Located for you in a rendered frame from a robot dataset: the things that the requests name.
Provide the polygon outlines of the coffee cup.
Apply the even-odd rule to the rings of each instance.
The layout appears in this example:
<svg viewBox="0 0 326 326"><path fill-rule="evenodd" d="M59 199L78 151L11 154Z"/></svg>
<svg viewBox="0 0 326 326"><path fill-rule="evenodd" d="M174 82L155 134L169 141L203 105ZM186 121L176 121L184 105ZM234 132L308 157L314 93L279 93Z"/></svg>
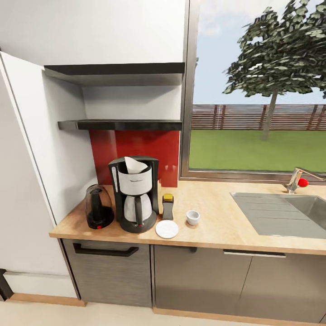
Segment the coffee cup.
<svg viewBox="0 0 326 326"><path fill-rule="evenodd" d="M199 221L199 219L200 219L200 215L198 212L196 212L196 211L188 211L187 212L187 220L188 220L189 224L196 225L197 222Z"/></svg>

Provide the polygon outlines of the saucer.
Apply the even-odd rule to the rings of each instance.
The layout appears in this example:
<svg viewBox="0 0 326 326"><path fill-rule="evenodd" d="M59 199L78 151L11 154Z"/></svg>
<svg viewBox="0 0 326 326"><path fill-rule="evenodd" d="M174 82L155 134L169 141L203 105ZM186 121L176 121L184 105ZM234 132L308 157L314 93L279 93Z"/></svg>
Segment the saucer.
<svg viewBox="0 0 326 326"><path fill-rule="evenodd" d="M163 238L172 238L178 234L178 231L178 225L170 220L162 220L156 226L156 232Z"/></svg>

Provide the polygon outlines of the bottle of coffee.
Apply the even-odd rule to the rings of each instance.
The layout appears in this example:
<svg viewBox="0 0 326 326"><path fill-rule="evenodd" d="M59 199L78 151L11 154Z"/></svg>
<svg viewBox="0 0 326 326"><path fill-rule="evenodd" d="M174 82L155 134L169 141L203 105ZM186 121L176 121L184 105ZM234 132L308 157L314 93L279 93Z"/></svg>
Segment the bottle of coffee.
<svg viewBox="0 0 326 326"><path fill-rule="evenodd" d="M163 220L173 220L174 197L172 194L164 194L163 199Z"/></svg>

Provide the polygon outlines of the electric kettle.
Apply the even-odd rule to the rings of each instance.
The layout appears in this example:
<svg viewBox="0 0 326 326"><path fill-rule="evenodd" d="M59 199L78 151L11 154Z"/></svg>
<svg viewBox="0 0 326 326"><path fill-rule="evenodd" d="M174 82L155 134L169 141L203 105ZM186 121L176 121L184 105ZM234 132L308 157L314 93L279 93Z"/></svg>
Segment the electric kettle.
<svg viewBox="0 0 326 326"><path fill-rule="evenodd" d="M85 212L88 226L98 229L110 225L114 220L113 206L110 195L101 184L90 186L86 190Z"/></svg>

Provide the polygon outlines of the paper coffee filter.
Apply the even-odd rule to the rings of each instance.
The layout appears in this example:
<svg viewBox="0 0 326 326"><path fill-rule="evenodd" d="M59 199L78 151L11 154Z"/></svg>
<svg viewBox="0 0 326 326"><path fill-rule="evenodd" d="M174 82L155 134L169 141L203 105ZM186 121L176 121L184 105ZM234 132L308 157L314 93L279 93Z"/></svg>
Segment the paper coffee filter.
<svg viewBox="0 0 326 326"><path fill-rule="evenodd" d="M126 166L129 174L139 174L144 169L147 168L147 165L142 162L138 162L133 158L130 158L128 156L125 157Z"/></svg>

